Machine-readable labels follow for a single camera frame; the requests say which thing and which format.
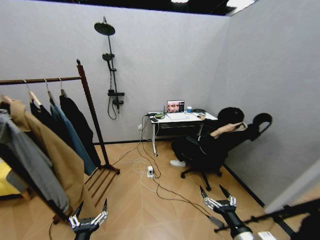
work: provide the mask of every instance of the wooden clothing rack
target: wooden clothing rack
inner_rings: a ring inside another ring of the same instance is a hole
[[[88,190],[92,189],[96,183],[99,182],[99,178],[100,176],[103,175],[103,173],[108,170],[108,173],[106,174],[106,176],[104,177],[104,179],[102,181],[100,181],[98,187],[95,188],[94,192],[92,193],[91,197],[93,198],[94,195],[98,192],[98,190],[100,189],[100,187],[103,185],[103,183],[105,182],[105,180],[107,179],[107,177],[109,176],[109,174],[111,172],[113,172],[113,176],[111,177],[111,179],[109,180],[109,182],[106,184],[106,187],[103,189],[101,195],[98,197],[96,203],[94,204],[94,206],[96,207],[99,203],[99,201],[101,200],[101,198],[103,197],[104,193],[106,192],[106,190],[108,189],[109,185],[111,184],[112,180],[114,179],[114,177],[116,175],[120,174],[120,169],[113,167],[112,165],[110,165],[109,163],[109,159],[108,159],[108,155],[107,155],[107,151],[106,151],[106,147],[104,144],[104,140],[101,134],[101,130],[99,127],[99,122],[98,122],[98,118],[97,118],[97,114],[96,114],[96,110],[95,110],[95,106],[94,103],[92,101],[92,97],[91,97],[91,93],[90,93],[90,89],[88,86],[88,82],[87,82],[87,78],[86,78],[86,74],[85,74],[85,70],[84,67],[81,65],[79,59],[76,60],[77,62],[77,69],[79,72],[79,76],[73,76],[73,77],[61,77],[61,78],[46,78],[47,82],[60,82],[61,81],[72,81],[72,80],[81,80],[82,83],[82,87],[84,90],[84,94],[90,109],[90,113],[93,119],[93,123],[94,123],[94,127],[95,127],[95,131],[96,134],[98,136],[98,140],[99,140],[99,145],[101,147],[102,150],[102,154],[103,154],[103,158],[105,161],[105,165],[101,165],[100,167],[97,167],[94,172],[91,174],[91,176],[86,180],[86,182],[84,183],[85,185],[89,185]],[[35,84],[35,83],[45,83],[46,82],[44,78],[37,78],[37,79],[17,79],[17,80],[0,80],[0,86],[1,85],[17,85],[17,84]],[[62,220],[67,220],[68,217],[63,213],[63,211],[61,211],[53,201],[47,201],[44,196],[42,194],[39,194],[39,196],[42,198],[42,200],[56,213],[57,216],[59,216],[60,219]]]

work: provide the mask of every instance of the shower head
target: shower head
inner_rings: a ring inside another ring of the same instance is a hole
[[[116,33],[116,30],[113,26],[110,24],[107,24],[106,18],[103,17],[103,22],[97,22],[94,25],[94,29],[103,35],[111,36]]]
[[[112,55],[110,53],[102,54],[103,60],[109,62],[112,59]]]

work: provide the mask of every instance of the man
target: man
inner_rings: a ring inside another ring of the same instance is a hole
[[[244,113],[236,107],[227,107],[222,109],[217,118],[218,120],[203,120],[205,127],[210,128],[210,132],[203,134],[198,139],[188,140],[182,138],[171,144],[177,160],[171,160],[170,164],[176,167],[185,167],[189,160],[224,161],[228,156],[230,138],[228,134],[236,131],[243,131],[248,126],[243,123]]]

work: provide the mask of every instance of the gray wall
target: gray wall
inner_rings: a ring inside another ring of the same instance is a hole
[[[108,39],[94,29],[103,16],[116,30],[111,44],[117,88],[125,92],[117,120],[107,115],[110,75],[101,56],[109,52]],[[222,16],[2,0],[0,79],[78,76],[79,58],[104,141],[137,140],[141,117],[148,111],[161,111],[167,100],[184,99],[188,106],[205,106],[222,50],[220,37],[217,42],[215,39],[228,20]],[[46,85],[29,86],[48,107]],[[94,129],[80,81],[64,82],[63,87]],[[49,89],[58,100],[60,84],[49,83]],[[2,86],[0,92],[28,103],[23,85]]]
[[[266,204],[320,157],[320,3],[260,0],[232,16],[208,109],[228,106],[273,125],[227,165]]]

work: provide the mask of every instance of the robotic hand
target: robotic hand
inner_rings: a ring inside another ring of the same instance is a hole
[[[104,201],[102,212],[95,218],[90,217],[90,218],[78,219],[83,205],[84,205],[84,202],[82,202],[77,207],[74,215],[69,217],[69,223],[72,227],[72,230],[75,233],[75,240],[90,239],[91,234],[102,225],[102,223],[105,221],[105,219],[108,216],[107,199]]]
[[[228,198],[228,200],[213,200],[209,198],[204,189],[200,186],[201,195],[204,200],[204,204],[208,208],[215,211],[217,214],[223,216],[226,223],[229,225],[231,230],[231,237],[234,240],[253,240],[254,236],[249,227],[240,220],[236,214],[237,200],[234,196],[231,196],[230,193],[223,188],[221,185],[220,189],[223,194]]]

